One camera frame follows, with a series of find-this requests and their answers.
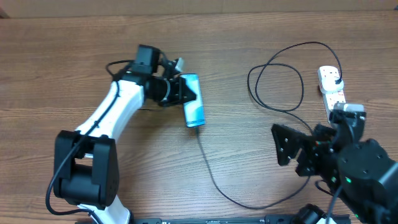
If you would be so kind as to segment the Galaxy smartphone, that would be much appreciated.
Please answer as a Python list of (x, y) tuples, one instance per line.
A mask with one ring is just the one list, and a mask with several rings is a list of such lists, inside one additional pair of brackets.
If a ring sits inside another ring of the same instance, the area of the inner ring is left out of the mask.
[(201, 96), (200, 82), (196, 73), (181, 75), (185, 79), (186, 86), (194, 93), (195, 99), (183, 104), (185, 122), (188, 128), (194, 128), (205, 124), (205, 110)]

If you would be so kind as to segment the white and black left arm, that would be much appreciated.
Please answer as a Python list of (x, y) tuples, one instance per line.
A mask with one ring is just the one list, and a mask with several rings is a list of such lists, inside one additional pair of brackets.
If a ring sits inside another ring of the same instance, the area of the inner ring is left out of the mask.
[(140, 45), (135, 59), (120, 60), (112, 72), (108, 94), (95, 112), (74, 131), (55, 138), (53, 176), (45, 206), (57, 216), (86, 213), (93, 223), (134, 223), (134, 215), (118, 197), (116, 143), (127, 123), (147, 99), (161, 107), (198, 99), (182, 77), (184, 60), (170, 60), (153, 46)]

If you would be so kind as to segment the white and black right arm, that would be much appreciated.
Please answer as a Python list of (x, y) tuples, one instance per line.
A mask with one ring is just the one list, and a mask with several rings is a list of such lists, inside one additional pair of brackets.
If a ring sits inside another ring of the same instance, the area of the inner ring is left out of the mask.
[(397, 223), (397, 162), (374, 139), (362, 141), (365, 112), (334, 110), (332, 126), (306, 135), (273, 124), (277, 161), (296, 159), (301, 177), (320, 176), (362, 223)]

